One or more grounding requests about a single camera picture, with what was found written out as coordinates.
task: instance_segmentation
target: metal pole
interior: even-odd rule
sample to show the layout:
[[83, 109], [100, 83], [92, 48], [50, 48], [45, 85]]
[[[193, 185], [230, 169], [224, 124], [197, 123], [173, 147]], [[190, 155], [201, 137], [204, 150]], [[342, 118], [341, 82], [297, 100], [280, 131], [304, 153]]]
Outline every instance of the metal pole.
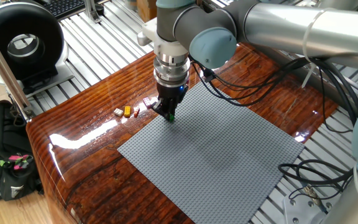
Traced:
[[21, 111], [26, 112], [28, 107], [30, 107], [30, 102], [25, 97], [22, 88], [19, 86], [15, 76], [12, 73], [12, 70], [9, 68], [1, 52], [0, 52], [0, 77], [4, 81], [8, 91], [12, 95], [13, 100], [17, 103], [19, 109]]
[[321, 224], [356, 223], [358, 224], [358, 194], [352, 180]]
[[[250, 43], [303, 54], [303, 36], [321, 9], [259, 3], [246, 17]], [[327, 11], [316, 20], [308, 41], [309, 57], [358, 68], [358, 12]]]
[[96, 11], [96, 6], [94, 5], [94, 0], [84, 0], [85, 3], [85, 14], [93, 21], [93, 22], [101, 22], [99, 18], [99, 14]]

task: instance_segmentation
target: lego brick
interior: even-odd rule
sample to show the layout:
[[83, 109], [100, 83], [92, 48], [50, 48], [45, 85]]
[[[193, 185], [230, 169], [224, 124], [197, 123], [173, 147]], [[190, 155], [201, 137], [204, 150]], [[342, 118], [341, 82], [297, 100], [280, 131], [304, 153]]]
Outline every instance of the lego brick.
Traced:
[[149, 97], [144, 98], [143, 103], [147, 109], [150, 109], [153, 106], [152, 102], [150, 102], [150, 100], [149, 100]]
[[122, 114], [124, 113], [122, 110], [120, 110], [120, 109], [115, 109], [114, 110], [114, 112], [113, 112], [115, 115], [117, 115], [117, 116], [122, 116]]
[[140, 108], [139, 107], [135, 108], [135, 112], [134, 112], [135, 118], [137, 118], [137, 116], [139, 115], [139, 112], [140, 112]]
[[126, 106], [126, 107], [124, 108], [124, 116], [125, 116], [126, 118], [129, 118], [129, 117], [131, 116], [131, 107], [130, 107], [130, 106]]
[[293, 163], [303, 148], [197, 84], [175, 122], [158, 116], [118, 151], [195, 223], [248, 223], [282, 178], [277, 166]]

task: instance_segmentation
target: metal bracket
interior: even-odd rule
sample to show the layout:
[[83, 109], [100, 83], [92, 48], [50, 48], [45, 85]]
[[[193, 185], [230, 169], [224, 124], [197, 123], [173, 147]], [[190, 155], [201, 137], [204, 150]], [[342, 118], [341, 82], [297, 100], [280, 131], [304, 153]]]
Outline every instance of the metal bracket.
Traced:
[[96, 11], [94, 0], [84, 0], [85, 3], [85, 14], [95, 23], [101, 22], [99, 14]]
[[[328, 211], [339, 200], [340, 195], [323, 202]], [[284, 216], [286, 224], [320, 224], [326, 214], [306, 196], [290, 200], [284, 198]]]

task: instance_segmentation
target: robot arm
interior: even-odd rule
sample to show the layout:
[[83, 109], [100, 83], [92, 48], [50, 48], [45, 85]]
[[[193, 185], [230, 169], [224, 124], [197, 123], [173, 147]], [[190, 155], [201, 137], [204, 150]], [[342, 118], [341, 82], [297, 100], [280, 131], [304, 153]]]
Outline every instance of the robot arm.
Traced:
[[158, 0], [157, 7], [157, 18], [143, 26], [138, 40], [141, 45], [155, 42], [159, 101], [154, 110], [167, 119], [173, 118], [187, 90], [188, 52], [206, 68], [224, 65], [238, 42], [303, 54], [305, 32], [315, 21], [308, 56], [358, 68], [358, 12], [330, 9], [321, 14], [317, 8], [258, 0], [235, 1], [211, 13], [194, 0]]

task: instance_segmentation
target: wooden table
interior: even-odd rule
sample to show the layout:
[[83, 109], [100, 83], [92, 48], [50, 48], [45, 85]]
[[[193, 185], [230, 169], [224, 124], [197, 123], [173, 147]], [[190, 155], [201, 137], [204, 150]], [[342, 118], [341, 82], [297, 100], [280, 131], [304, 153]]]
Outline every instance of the wooden table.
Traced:
[[[55, 223], [192, 223], [117, 151], [157, 116], [151, 110], [129, 119], [112, 113], [126, 105], [138, 106], [147, 96], [157, 96], [152, 76], [154, 57], [153, 53], [142, 57], [28, 123], [27, 132]], [[251, 46], [240, 45], [235, 56], [215, 72], [230, 82], [252, 85], [276, 69], [273, 61]], [[191, 70], [190, 87], [197, 82]], [[217, 81], [215, 84], [232, 97], [246, 94]], [[240, 102], [255, 100], [265, 90]], [[323, 122], [321, 104], [318, 91], [301, 89], [300, 82], [286, 77], [249, 108], [286, 133], [307, 138]], [[326, 116], [336, 106], [327, 100]]]

